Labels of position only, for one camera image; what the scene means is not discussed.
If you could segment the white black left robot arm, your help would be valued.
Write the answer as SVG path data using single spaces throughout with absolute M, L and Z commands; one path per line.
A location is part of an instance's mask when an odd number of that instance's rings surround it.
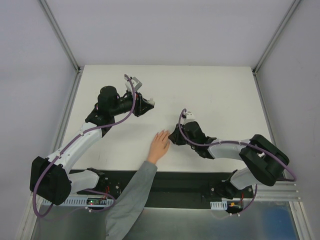
M 71 173 L 80 157 L 115 125 L 115 116 L 131 112 L 140 117 L 153 109 L 153 99 L 127 90 L 120 96 L 113 86 L 100 90 L 94 109 L 85 119 L 73 140 L 46 158 L 38 156 L 31 165 L 30 190 L 58 206 L 70 194 L 89 189 L 102 194 L 107 188 L 106 175 L 92 167 Z

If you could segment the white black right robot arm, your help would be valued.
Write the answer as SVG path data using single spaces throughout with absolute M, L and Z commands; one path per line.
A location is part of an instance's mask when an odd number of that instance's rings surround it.
M 225 181 L 213 187 L 217 195 L 230 200 L 258 183 L 274 186 L 290 163 L 281 150 L 260 134 L 241 141 L 221 140 L 206 136 L 196 121 L 178 123 L 168 139 L 177 146 L 190 146 L 204 159 L 243 161 L 245 168 L 233 171 Z

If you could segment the mannequin hand with nails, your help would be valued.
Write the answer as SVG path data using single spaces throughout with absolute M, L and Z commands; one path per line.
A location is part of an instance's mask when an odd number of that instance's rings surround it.
M 167 152 L 170 147 L 169 141 L 169 131 L 162 130 L 157 132 L 154 136 L 147 156 L 146 161 L 152 164 L 156 164 L 159 159 L 161 159 Z

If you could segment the grey sleeved forearm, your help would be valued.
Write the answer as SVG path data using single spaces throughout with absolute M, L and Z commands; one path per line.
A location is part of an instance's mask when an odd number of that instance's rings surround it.
M 144 161 L 105 218 L 107 240 L 122 240 L 133 227 L 148 200 L 157 166 Z

